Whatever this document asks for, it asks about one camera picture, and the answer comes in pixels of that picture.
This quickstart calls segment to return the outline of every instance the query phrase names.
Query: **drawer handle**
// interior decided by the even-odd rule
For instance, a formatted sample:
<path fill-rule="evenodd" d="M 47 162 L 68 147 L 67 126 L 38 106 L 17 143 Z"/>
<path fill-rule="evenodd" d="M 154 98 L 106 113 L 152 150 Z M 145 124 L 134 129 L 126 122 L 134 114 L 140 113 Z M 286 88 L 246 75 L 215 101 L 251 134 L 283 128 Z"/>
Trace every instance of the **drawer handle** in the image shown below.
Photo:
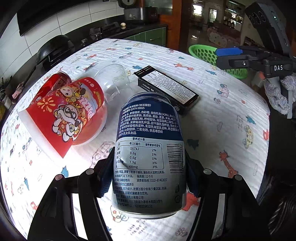
<path fill-rule="evenodd" d="M 150 39 L 150 41 L 154 41 L 154 40 L 157 40 L 157 39 L 160 39 L 160 37 L 158 37 L 158 38 L 155 38 L 155 39 Z"/>

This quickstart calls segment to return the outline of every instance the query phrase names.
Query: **doorway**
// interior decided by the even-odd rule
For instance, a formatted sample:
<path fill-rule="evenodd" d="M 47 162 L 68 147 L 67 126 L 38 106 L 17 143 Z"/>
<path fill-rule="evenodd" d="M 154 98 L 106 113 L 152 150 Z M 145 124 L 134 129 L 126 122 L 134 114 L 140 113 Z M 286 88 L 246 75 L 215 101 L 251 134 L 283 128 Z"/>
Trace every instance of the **doorway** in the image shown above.
<path fill-rule="evenodd" d="M 209 8 L 209 22 L 213 23 L 217 18 L 217 10 Z"/>

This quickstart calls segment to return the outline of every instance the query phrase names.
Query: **white patterned tablecloth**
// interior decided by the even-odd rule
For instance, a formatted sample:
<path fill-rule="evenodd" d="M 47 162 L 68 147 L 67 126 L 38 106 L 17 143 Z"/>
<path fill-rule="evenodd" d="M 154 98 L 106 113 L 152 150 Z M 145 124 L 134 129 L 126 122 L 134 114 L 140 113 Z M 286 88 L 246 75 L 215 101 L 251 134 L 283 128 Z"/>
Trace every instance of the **white patterned tablecloth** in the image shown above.
<path fill-rule="evenodd" d="M 88 145 L 71 147 L 60 163 L 50 160 L 31 138 L 17 110 L 27 108 L 40 87 L 63 71 L 73 80 L 91 66 L 106 61 L 121 64 L 132 94 L 142 92 L 135 71 L 151 65 L 195 91 L 200 100 L 180 116 L 189 155 L 218 175 L 238 172 L 256 196 L 262 181 L 269 138 L 269 109 L 265 100 L 226 72 L 187 54 L 147 43 L 103 39 L 71 55 L 40 78 L 21 98 L 1 133 L 0 168 L 4 195 L 16 228 L 27 237 L 35 210 L 56 174 L 80 175 L 105 158 L 116 141 L 119 113 L 108 112 L 106 127 Z M 111 191 L 99 205 L 113 240 L 186 240 L 198 201 L 187 194 L 185 210 L 159 220 L 121 215 L 111 206 Z M 78 234 L 86 238 L 78 195 L 73 196 Z"/>

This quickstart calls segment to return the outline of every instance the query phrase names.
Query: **green cabinet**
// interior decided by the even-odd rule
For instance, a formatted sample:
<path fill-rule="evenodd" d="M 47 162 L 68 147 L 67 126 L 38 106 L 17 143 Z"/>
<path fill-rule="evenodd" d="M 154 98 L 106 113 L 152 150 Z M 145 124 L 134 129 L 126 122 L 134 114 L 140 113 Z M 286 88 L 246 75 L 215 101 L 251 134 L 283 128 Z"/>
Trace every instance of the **green cabinet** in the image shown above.
<path fill-rule="evenodd" d="M 155 44 L 159 46 L 166 45 L 166 28 L 157 28 L 142 32 L 130 37 L 125 38 L 127 40 L 138 41 L 143 43 Z"/>

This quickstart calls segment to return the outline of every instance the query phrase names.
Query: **metal bolt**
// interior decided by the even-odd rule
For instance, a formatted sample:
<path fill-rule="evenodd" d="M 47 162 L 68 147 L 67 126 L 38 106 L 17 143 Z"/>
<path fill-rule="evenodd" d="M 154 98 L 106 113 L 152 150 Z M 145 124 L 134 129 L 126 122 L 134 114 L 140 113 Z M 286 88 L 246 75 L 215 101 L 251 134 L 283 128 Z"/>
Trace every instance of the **metal bolt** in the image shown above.
<path fill-rule="evenodd" d="M 241 175 L 235 175 L 234 178 L 238 181 L 241 181 L 242 180 L 242 176 Z"/>
<path fill-rule="evenodd" d="M 54 179 L 58 181 L 58 180 L 61 180 L 62 178 L 63 178 L 63 175 L 62 174 L 58 174 L 58 175 L 55 176 Z"/>
<path fill-rule="evenodd" d="M 212 171 L 210 169 L 204 169 L 204 174 L 211 175 Z"/>
<path fill-rule="evenodd" d="M 91 174 L 94 173 L 94 170 L 90 168 L 90 169 L 87 169 L 87 170 L 85 171 L 85 173 L 86 173 L 87 175 L 91 175 Z"/>

